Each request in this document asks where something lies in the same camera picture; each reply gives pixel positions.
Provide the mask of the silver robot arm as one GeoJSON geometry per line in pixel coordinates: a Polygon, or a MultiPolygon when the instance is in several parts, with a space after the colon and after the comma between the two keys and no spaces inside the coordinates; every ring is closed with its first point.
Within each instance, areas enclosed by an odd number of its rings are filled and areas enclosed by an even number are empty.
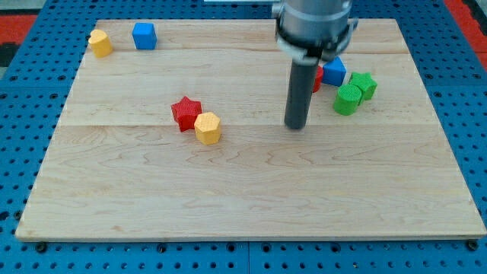
{"type": "Polygon", "coordinates": [[[329,62],[345,51],[358,25],[352,0],[281,0],[272,5],[278,48],[299,65],[329,62]]]}

